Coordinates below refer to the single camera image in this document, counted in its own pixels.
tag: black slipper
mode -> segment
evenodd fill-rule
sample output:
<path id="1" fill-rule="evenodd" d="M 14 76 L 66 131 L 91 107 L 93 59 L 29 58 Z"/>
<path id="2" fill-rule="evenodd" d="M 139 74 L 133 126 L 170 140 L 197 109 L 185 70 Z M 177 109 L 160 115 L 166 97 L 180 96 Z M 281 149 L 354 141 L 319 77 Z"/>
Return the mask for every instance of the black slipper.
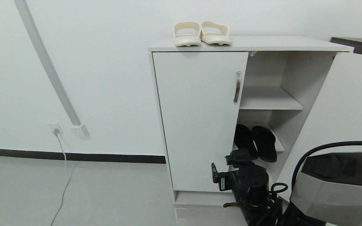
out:
<path id="1" fill-rule="evenodd" d="M 237 127 L 235 128 L 234 143 L 237 145 L 238 149 L 248 149 L 252 160 L 259 157 L 254 145 L 252 131 L 248 127 L 237 124 Z"/>
<path id="2" fill-rule="evenodd" d="M 277 153 L 274 147 L 274 143 L 276 143 L 274 134 L 262 126 L 255 126 L 252 128 L 252 135 L 260 159 L 265 162 L 275 163 L 277 161 Z"/>

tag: wall outlet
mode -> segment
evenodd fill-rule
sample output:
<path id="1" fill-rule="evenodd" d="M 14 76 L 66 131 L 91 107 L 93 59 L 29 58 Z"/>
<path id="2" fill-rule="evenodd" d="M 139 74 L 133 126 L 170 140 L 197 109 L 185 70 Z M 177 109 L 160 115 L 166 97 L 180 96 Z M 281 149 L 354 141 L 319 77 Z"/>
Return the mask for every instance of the wall outlet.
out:
<path id="1" fill-rule="evenodd" d="M 89 136 L 89 132 L 86 129 L 84 124 L 80 124 L 79 126 L 71 126 L 72 133 L 77 137 L 86 137 Z"/>
<path id="2" fill-rule="evenodd" d="M 48 127 L 50 128 L 51 132 L 54 132 L 54 129 L 59 129 L 59 134 L 63 134 L 61 127 L 59 127 L 58 123 L 48 123 Z"/>

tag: slipper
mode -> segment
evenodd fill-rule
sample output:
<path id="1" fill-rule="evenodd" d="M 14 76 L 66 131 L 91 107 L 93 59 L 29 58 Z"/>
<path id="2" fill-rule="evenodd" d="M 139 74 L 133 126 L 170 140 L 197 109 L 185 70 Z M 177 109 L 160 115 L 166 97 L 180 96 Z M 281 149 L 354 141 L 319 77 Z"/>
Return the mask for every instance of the slipper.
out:
<path id="1" fill-rule="evenodd" d="M 182 29 L 193 29 L 196 31 L 195 34 L 179 34 L 177 32 Z M 201 26 L 192 21 L 179 22 L 174 25 L 174 44 L 176 47 L 179 46 L 191 46 L 191 45 L 200 45 L 201 39 L 199 37 L 201 33 Z"/>
<path id="2" fill-rule="evenodd" d="M 235 128 L 234 143 L 237 145 L 238 149 L 248 149 L 251 160 L 255 160 L 259 157 L 254 145 L 252 131 L 248 127 L 237 124 L 237 127 Z"/>
<path id="3" fill-rule="evenodd" d="M 276 137 L 273 132 L 262 126 L 255 126 L 252 128 L 252 134 L 260 159 L 268 163 L 275 163 L 277 161 L 276 148 L 274 147 Z"/>
<path id="4" fill-rule="evenodd" d="M 215 32 L 215 31 L 210 31 L 210 32 L 203 31 L 203 29 L 206 27 L 216 28 L 216 29 L 220 30 L 220 33 Z M 207 44 L 219 44 L 219 45 L 222 45 L 222 44 L 231 45 L 232 44 L 232 39 L 230 37 L 228 37 L 230 29 L 225 24 L 216 24 L 211 21 L 204 21 L 202 23 L 201 30 L 202 30 L 201 39 L 202 39 L 202 41 L 204 41 Z"/>

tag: white slipper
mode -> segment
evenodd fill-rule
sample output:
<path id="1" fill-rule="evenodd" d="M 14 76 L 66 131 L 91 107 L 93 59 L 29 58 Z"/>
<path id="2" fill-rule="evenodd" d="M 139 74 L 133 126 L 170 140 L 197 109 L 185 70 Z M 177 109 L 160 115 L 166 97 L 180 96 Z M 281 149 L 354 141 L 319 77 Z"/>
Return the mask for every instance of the white slipper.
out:
<path id="1" fill-rule="evenodd" d="M 203 30 L 205 27 L 216 28 L 220 30 L 220 33 L 215 31 L 204 32 Z M 204 21 L 201 28 L 201 39 L 207 44 L 231 45 L 232 39 L 228 37 L 229 32 L 230 29 L 225 24 L 216 24 L 211 21 Z"/>
<path id="2" fill-rule="evenodd" d="M 193 29 L 196 31 L 196 34 L 179 34 L 177 32 L 182 29 Z M 199 37 L 201 33 L 200 24 L 192 21 L 188 22 L 179 22 L 174 25 L 174 44 L 175 46 L 191 46 L 191 45 L 200 45 L 201 39 Z"/>

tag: metal handle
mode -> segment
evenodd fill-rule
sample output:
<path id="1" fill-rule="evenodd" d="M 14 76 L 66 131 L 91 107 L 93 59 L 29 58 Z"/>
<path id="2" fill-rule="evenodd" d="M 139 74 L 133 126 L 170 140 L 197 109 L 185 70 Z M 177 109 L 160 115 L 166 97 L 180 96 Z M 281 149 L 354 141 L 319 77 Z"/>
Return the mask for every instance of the metal handle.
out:
<path id="1" fill-rule="evenodd" d="M 241 89 L 241 72 L 237 72 L 237 87 L 235 89 L 234 103 L 238 102 L 238 96 L 240 95 Z"/>

